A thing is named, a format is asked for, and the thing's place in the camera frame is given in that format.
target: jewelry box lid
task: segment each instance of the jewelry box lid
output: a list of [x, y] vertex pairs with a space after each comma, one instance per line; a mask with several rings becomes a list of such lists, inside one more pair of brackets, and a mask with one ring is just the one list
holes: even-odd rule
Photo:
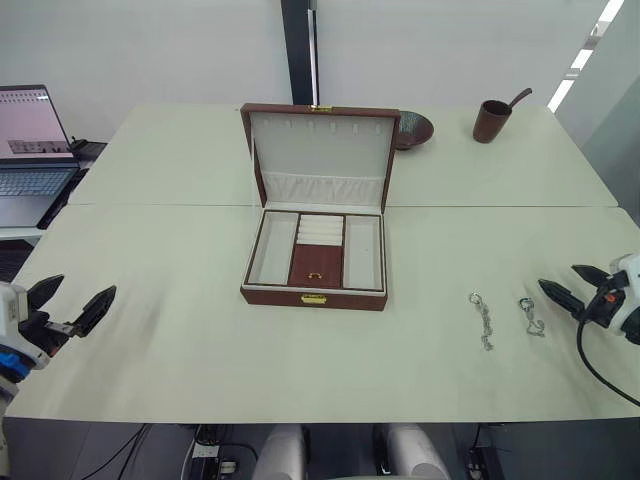
[[384, 212], [398, 110], [247, 103], [240, 112], [263, 207]]

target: small bowl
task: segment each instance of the small bowl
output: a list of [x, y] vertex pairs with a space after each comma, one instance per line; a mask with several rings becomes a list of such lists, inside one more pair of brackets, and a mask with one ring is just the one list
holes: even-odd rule
[[433, 124], [416, 112], [400, 112], [400, 128], [396, 138], [396, 150], [409, 150], [433, 136]]

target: laptop screen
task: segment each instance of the laptop screen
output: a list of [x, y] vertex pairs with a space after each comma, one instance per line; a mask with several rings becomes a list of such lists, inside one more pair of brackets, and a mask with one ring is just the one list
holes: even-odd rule
[[43, 85], [0, 87], [0, 161], [73, 158]]

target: laptop keyboard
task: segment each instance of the laptop keyboard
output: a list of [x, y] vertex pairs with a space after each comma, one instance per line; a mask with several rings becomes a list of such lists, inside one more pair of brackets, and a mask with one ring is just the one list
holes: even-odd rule
[[1, 171], [0, 197], [22, 195], [53, 195], [69, 178], [72, 169], [48, 171]]

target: brown leather jewelry box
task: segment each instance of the brown leather jewelry box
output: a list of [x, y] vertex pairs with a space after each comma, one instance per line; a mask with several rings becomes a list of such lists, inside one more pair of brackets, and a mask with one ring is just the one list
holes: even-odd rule
[[383, 213], [400, 112], [248, 103], [241, 113], [264, 208], [244, 298], [383, 310]]

